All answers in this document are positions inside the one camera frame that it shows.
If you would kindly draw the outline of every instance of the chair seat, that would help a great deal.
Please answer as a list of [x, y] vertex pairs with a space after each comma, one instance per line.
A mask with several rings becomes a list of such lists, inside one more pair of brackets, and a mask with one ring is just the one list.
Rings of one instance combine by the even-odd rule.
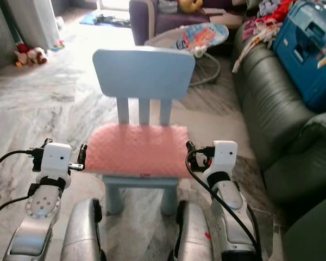
[[189, 178], [187, 141], [186, 127], [105, 125], [91, 134], [85, 167], [108, 176]]

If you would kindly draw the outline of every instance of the yellow stuffed toy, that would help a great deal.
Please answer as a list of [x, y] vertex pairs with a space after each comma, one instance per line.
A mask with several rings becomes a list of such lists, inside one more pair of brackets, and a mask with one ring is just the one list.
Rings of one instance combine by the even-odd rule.
[[203, 4], [203, 0], [178, 0], [178, 2], [180, 9], [185, 13], [193, 13]]

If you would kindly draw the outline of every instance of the light blue chair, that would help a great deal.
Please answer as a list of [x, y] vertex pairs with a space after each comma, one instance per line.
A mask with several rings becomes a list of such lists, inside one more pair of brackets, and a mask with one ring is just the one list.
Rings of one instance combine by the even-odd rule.
[[[93, 63], [102, 92], [117, 98], [119, 123], [129, 123], [128, 98], [138, 98], [139, 123], [148, 125], [150, 99], [156, 99], [161, 100], [160, 124], [166, 126], [172, 99], [186, 95], [195, 59], [188, 52], [136, 46], [97, 50]], [[118, 214], [124, 208], [119, 188], [162, 188], [161, 212], [172, 215], [177, 208], [177, 178], [103, 176], [103, 182], [106, 210], [110, 214]]]

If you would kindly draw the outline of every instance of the red mark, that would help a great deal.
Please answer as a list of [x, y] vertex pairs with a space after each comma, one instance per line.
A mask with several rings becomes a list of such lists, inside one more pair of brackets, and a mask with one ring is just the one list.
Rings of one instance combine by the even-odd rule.
[[204, 234], [208, 239], [211, 239], [211, 235], [208, 232], [205, 232]]

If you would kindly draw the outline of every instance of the purple armchair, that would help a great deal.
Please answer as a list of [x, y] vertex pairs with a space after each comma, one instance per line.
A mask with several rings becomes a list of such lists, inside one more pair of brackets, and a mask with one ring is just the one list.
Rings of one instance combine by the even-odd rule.
[[[205, 8], [222, 8], [232, 9], [239, 0], [203, 0], [203, 7]], [[196, 23], [214, 22], [210, 19], [211, 16], [195, 12], [193, 14], [165, 14], [158, 11], [158, 0], [130, 0], [129, 13], [131, 29], [133, 31], [134, 41], [136, 45], [143, 45], [146, 40], [163, 33], [165, 31], [180, 27], [188, 26]], [[228, 14], [230, 20], [234, 21], [233, 14]], [[228, 26], [228, 29], [237, 29], [242, 23], [242, 15], [236, 18], [235, 24]]]

